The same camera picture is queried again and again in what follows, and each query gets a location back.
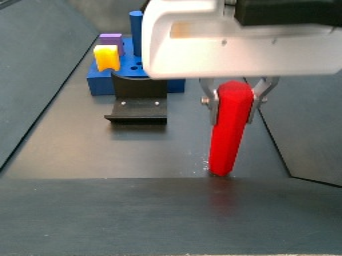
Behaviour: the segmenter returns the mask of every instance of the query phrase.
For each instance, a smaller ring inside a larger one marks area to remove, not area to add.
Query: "yellow block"
[[[96,45],[94,48],[94,56],[100,72],[107,68],[112,68],[115,71],[120,70],[118,45]]]

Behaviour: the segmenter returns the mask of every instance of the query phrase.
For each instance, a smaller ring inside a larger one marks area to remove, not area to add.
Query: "red block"
[[[211,134],[209,167],[215,175],[226,176],[233,171],[254,95],[249,84],[238,81],[222,84],[218,94],[219,112]]]

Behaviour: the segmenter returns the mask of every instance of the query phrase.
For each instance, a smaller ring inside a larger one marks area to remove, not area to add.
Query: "blue block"
[[[167,81],[167,92],[181,93],[186,91],[186,79],[173,79]]]
[[[111,78],[111,69],[106,69],[103,72],[98,70],[96,61],[91,63],[88,75],[87,75],[88,86],[91,95],[112,95],[114,86]]]
[[[122,77],[149,78],[149,75],[143,70],[142,57],[134,55],[132,38],[123,38],[123,44],[124,55],[120,56],[122,68],[119,71],[106,69],[103,72],[99,72],[96,62],[95,60],[92,61],[87,75],[87,81],[92,96],[115,94],[111,72]],[[186,79],[169,80],[167,91],[169,93],[182,93],[185,92],[185,86]]]
[[[132,78],[147,78],[149,75],[143,70],[142,56],[134,55],[134,43],[132,38],[123,38],[124,55],[120,56],[122,68],[114,73],[118,76]]]

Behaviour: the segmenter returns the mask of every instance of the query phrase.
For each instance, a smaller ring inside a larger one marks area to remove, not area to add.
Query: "gray floor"
[[[0,206],[2,255],[342,252],[342,190],[294,179],[0,180]]]
[[[103,116],[115,98],[92,97],[87,86],[91,61],[90,52],[3,178],[207,177],[211,126],[198,81],[187,81],[185,94],[169,94],[167,126],[112,126]],[[287,177],[259,115],[246,128],[233,176]]]

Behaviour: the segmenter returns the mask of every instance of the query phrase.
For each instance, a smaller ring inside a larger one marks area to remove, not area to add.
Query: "black holder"
[[[112,73],[116,100],[104,118],[120,124],[167,124],[167,80],[127,78]]]

